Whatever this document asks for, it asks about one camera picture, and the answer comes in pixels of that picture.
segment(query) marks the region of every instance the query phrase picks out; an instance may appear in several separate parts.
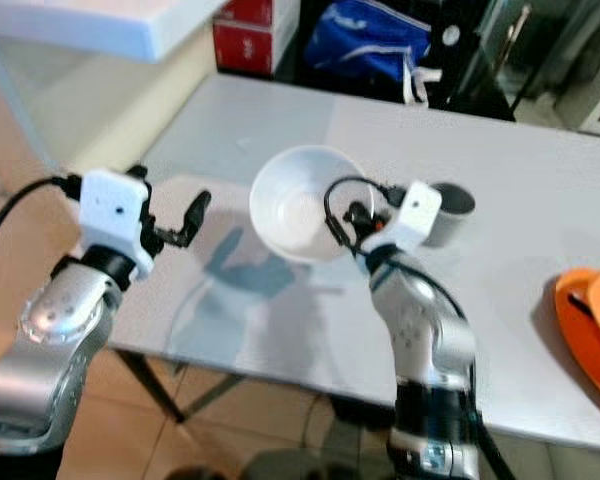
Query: white table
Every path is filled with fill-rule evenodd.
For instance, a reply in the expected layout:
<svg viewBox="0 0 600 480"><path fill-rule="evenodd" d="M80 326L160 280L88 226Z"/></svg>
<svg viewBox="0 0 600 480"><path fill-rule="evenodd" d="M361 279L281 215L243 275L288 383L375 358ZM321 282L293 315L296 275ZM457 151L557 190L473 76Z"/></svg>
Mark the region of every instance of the white table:
<svg viewBox="0 0 600 480"><path fill-rule="evenodd" d="M205 224L190 251L158 259L153 278L127 295L112 345L392 404L390 343L366 279L354 271L343 281L353 262L288 265L269 259L250 231L251 181L275 153L298 144L338 148L380 181L451 180L474 193L476 212L455 243L417 256L475 330L485 420L504 431L600 447L600 394L560 337L551 295L561 272L600 267L597 138L211 77L144 163L158 185L159 223L179 227L185 203L205 184L200 175L230 182L233 197L216 200L225 214L235 211ZM208 183L222 190L217 180ZM232 233L236 225L242 233ZM222 241L228 250L215 266L226 262L224 270L211 260ZM270 270L262 267L267 261ZM204 273L200 263L212 267ZM273 288L244 293L232 280L242 278L240 266L254 267L246 270L257 285L281 276L266 280ZM200 289L216 290L209 297Z"/></svg>

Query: table leg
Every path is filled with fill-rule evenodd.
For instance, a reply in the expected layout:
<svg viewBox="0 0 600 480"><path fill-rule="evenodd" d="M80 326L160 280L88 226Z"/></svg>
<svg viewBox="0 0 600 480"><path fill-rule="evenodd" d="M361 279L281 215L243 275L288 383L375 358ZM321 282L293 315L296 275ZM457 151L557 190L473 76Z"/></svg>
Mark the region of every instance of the table leg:
<svg viewBox="0 0 600 480"><path fill-rule="evenodd" d="M115 352L127 368L131 370L136 379L147 389L147 392L157 402L162 411L175 423L184 422L186 419L184 414L164 389L155 373L153 373L146 357L140 353L128 352L126 350L116 349Z"/></svg>

